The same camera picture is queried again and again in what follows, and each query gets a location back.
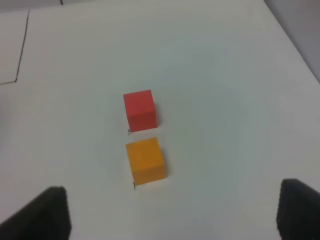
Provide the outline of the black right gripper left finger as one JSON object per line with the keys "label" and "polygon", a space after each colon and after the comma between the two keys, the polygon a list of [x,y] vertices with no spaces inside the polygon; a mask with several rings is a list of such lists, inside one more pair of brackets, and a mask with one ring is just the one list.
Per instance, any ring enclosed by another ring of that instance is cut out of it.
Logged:
{"label": "black right gripper left finger", "polygon": [[51,186],[0,224],[2,240],[68,240],[72,231],[67,190]]}

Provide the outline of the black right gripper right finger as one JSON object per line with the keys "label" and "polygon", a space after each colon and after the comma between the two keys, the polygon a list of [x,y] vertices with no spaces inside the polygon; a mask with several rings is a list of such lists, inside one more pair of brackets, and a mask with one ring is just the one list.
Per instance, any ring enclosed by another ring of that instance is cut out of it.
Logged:
{"label": "black right gripper right finger", "polygon": [[282,240],[318,240],[320,193],[298,179],[283,179],[276,225]]}

